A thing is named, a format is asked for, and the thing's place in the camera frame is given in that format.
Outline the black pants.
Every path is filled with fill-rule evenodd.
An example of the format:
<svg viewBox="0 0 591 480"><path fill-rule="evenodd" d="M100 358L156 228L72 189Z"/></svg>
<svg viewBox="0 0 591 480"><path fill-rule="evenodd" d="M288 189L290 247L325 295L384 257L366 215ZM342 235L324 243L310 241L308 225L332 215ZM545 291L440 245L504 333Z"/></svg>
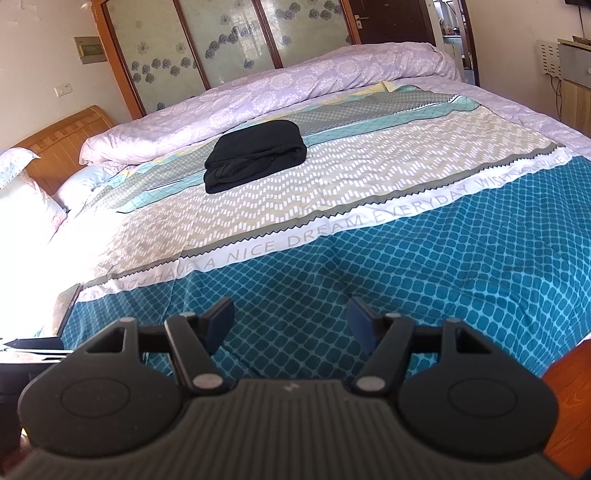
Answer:
<svg viewBox="0 0 591 480"><path fill-rule="evenodd" d="M308 148L297 124L273 120L221 136L204 163L207 194L216 194L297 167Z"/></svg>

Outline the wall switch panel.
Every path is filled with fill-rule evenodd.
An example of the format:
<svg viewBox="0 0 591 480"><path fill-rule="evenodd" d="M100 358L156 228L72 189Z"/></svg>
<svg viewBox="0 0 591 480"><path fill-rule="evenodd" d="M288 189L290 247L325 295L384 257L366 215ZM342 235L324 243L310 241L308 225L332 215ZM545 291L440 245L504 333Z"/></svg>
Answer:
<svg viewBox="0 0 591 480"><path fill-rule="evenodd" d="M107 61L102 42L98 36L78 36L74 38L74 43L83 65Z"/></svg>

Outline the white pillow near headboard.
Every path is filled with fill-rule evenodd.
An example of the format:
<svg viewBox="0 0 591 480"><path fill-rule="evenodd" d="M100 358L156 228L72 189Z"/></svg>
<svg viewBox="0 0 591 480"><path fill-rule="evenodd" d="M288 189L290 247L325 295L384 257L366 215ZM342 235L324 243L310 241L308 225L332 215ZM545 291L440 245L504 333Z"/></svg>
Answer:
<svg viewBox="0 0 591 480"><path fill-rule="evenodd" d="M114 166L86 166L70 176L52 195L68 214L79 213L93 191L114 177L120 168Z"/></svg>

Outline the wooden side cabinet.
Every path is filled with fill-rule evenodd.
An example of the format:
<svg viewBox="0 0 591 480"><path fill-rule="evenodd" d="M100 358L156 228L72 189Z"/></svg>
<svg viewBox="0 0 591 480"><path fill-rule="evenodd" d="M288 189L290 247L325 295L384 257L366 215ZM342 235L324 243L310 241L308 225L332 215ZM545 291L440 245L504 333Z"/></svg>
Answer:
<svg viewBox="0 0 591 480"><path fill-rule="evenodd" d="M590 46L560 39L558 50L562 75L562 121L589 137L591 121Z"/></svg>

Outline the dark brown wooden door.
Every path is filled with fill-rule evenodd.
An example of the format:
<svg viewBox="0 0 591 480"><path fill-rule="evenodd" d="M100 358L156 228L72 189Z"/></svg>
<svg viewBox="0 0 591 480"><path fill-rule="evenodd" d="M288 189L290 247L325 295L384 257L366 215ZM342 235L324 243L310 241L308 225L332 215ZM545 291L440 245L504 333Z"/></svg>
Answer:
<svg viewBox="0 0 591 480"><path fill-rule="evenodd" d="M342 6L356 43L430 43L452 57L463 81L480 84L465 1L356 0L343 1Z"/></svg>

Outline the floral pillow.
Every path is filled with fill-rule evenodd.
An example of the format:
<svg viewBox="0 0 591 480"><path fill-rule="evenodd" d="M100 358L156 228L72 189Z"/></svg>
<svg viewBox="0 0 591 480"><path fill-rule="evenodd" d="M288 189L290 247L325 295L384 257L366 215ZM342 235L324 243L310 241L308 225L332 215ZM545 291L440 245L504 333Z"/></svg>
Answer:
<svg viewBox="0 0 591 480"><path fill-rule="evenodd" d="M39 156L13 147L1 152L1 259L46 246L66 212L26 172Z"/></svg>

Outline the lavender floral duvet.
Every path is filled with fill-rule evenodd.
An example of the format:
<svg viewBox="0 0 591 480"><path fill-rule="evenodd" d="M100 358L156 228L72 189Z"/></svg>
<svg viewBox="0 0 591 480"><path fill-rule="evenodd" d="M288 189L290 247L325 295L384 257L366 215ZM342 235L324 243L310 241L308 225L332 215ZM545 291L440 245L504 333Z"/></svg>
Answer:
<svg viewBox="0 0 591 480"><path fill-rule="evenodd" d="M462 82L454 60L436 47L404 42L342 47L304 63L225 83L88 138L79 162L139 165L266 114L381 82L466 95L512 123L533 129L580 155L590 154L590 140L579 131Z"/></svg>

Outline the wooden headboard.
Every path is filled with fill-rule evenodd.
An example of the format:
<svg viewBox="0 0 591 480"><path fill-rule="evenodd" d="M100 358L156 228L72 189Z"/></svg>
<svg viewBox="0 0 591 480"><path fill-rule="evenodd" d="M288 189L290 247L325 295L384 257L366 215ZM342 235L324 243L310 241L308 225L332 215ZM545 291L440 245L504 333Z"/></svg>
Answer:
<svg viewBox="0 0 591 480"><path fill-rule="evenodd" d="M38 158L26 167L27 174L49 195L83 166L79 154L84 142L116 123L100 107L92 105L70 115L16 144Z"/></svg>

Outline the patterned teal white bedspread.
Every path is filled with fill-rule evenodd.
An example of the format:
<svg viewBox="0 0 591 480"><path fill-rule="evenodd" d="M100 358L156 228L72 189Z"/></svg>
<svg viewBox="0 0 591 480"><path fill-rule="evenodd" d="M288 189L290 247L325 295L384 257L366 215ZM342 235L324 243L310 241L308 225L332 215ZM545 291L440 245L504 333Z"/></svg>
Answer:
<svg viewBox="0 0 591 480"><path fill-rule="evenodd" d="M161 324L231 297L229 375L353 375L349 299L438 325L456 317L536 374L590 333L590 154L463 94L386 83L273 112L304 163L207 194L214 139L128 167L57 241L59 337Z"/></svg>

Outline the white wall socket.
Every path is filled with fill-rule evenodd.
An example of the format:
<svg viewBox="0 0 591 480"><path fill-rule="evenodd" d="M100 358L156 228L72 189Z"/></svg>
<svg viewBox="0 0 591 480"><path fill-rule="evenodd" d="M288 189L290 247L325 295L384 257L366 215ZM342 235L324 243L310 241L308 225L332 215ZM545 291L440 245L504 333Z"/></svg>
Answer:
<svg viewBox="0 0 591 480"><path fill-rule="evenodd" d="M65 95L71 94L72 92L73 88L70 83L64 83L54 88L54 93L57 98L61 98Z"/></svg>

